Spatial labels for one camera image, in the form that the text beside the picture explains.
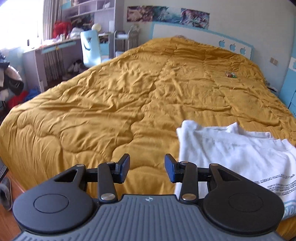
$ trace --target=desk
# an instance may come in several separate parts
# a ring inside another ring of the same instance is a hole
[[[112,34],[109,35],[109,43],[110,41],[112,41]],[[109,43],[100,44],[102,60],[113,57],[113,44]],[[56,50],[62,51],[65,71],[67,71],[67,68],[74,61],[78,59],[83,60],[80,38],[64,40],[25,51],[23,54],[23,63],[29,89],[37,87],[41,92],[44,92],[44,87],[47,87],[47,79],[43,54]]]

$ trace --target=white crosshair logo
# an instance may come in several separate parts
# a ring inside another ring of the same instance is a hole
[[[148,202],[151,202],[151,201],[153,201],[154,199],[153,199],[152,197],[147,197],[147,198],[145,198],[145,200],[148,201]]]

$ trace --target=wall outlet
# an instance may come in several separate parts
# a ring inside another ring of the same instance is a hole
[[[275,66],[278,64],[278,61],[276,59],[274,59],[274,58],[270,58],[270,62],[272,64],[274,64]]]

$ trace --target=gray ribbed panel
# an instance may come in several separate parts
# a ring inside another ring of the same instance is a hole
[[[125,195],[115,204],[99,208],[83,227],[57,236],[23,232],[17,241],[279,241],[276,233],[238,237],[214,228],[199,209],[179,203],[175,196]]]

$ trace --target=chair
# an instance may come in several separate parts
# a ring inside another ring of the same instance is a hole
[[[100,64],[102,60],[98,32],[96,30],[83,31],[80,33],[80,38],[82,45],[83,64],[87,68]]]

